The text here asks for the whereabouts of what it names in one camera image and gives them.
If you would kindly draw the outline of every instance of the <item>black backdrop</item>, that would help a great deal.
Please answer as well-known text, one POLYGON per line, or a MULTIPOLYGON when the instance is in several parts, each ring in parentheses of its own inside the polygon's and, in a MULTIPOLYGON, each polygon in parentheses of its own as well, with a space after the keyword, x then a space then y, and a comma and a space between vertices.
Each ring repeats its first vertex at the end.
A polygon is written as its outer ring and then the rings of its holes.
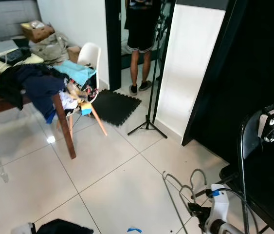
MULTIPOLYGON (((231 163, 237 158, 243 118, 274 103, 274 1, 248 0, 226 59, 221 59, 225 62, 218 75, 204 77, 183 145, 194 138, 231 163)), ((207 70, 220 62, 216 57, 207 70)))

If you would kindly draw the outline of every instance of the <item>black wall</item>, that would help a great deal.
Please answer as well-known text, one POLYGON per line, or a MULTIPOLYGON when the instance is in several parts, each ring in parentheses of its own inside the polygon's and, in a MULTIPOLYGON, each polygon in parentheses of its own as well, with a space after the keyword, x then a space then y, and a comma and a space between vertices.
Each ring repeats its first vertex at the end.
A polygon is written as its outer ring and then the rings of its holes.
MULTIPOLYGON (((220 48, 214 53, 220 54, 220 48)), ((216 69, 218 59, 207 71, 216 69)), ((274 1, 248 1, 227 56, 221 59, 219 72, 205 75, 184 143, 194 138, 234 162, 243 118, 274 103, 274 1)))
POLYGON ((108 58, 109 58, 109 82, 110 90, 119 89, 122 86, 121 79, 121 1, 105 0, 108 58))

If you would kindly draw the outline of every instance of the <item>black cable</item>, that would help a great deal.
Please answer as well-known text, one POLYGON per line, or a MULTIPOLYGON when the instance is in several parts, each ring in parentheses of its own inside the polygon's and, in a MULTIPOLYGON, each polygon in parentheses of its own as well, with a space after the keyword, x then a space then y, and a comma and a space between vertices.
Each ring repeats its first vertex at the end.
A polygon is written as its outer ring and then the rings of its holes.
POLYGON ((228 191, 228 192, 231 192, 234 195, 236 195, 238 198, 240 198, 246 204, 250 214, 252 215, 254 224, 255 224, 255 228, 256 228, 256 232, 257 232, 257 234, 259 234, 259 229, 258 229, 256 218, 254 216, 254 212, 253 212, 252 208, 249 206, 249 204, 247 203, 247 201, 241 195, 239 195, 237 192, 234 192, 232 189, 226 189, 226 188, 216 189, 215 191, 228 191))

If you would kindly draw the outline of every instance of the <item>white wall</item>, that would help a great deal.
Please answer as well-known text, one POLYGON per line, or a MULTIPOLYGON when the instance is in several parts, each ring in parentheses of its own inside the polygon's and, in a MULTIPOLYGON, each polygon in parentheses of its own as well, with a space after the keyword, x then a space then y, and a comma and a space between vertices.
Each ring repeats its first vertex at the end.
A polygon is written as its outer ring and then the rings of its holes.
POLYGON ((122 14, 122 20, 121 20, 121 37, 122 38, 128 38, 128 30, 125 29, 125 22, 126 22, 126 6, 125 6, 126 0, 121 0, 121 14, 122 14))
POLYGON ((93 42, 102 49, 100 79, 109 85, 105 0, 37 0, 42 21, 83 46, 93 42))
POLYGON ((182 141, 225 11, 175 5, 156 120, 182 141))

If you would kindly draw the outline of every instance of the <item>person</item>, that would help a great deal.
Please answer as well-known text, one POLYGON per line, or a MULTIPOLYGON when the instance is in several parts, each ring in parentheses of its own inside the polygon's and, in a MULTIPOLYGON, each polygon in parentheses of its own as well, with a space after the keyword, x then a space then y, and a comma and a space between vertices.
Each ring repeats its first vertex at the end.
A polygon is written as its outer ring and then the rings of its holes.
POLYGON ((139 91, 145 91, 152 85, 152 82, 147 80, 147 76, 151 68, 151 50, 160 9, 161 0, 126 0, 125 28, 129 31, 128 48, 132 51, 130 64, 132 85, 129 87, 129 93, 132 96, 137 95, 140 54, 144 56, 144 64, 139 91))

